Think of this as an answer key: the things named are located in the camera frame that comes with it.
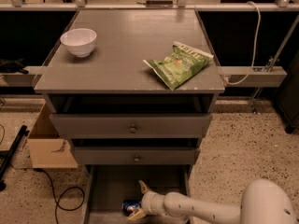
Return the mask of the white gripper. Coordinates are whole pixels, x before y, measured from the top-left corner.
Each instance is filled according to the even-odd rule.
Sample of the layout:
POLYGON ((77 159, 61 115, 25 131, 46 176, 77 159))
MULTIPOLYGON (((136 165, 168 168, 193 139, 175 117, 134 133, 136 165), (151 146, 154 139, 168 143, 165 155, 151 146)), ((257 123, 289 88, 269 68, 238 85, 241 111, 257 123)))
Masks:
POLYGON ((137 207, 128 217, 129 221, 137 221, 146 215, 164 216, 164 195, 150 191, 150 187, 142 180, 138 181, 141 193, 144 194, 141 200, 141 207, 137 207))

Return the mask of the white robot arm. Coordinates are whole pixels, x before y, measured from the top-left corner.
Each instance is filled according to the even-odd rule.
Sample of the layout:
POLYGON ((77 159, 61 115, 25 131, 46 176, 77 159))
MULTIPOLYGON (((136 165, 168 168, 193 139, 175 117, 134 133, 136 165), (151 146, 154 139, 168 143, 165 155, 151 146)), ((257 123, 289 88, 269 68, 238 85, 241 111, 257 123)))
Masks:
POLYGON ((240 205, 195 200, 177 192, 163 195, 142 180, 139 184, 143 193, 141 206, 129 215, 129 221, 156 216, 166 223, 177 224, 186 224, 190 217, 209 224, 299 224, 289 196, 267 179, 250 182, 242 193, 240 205))

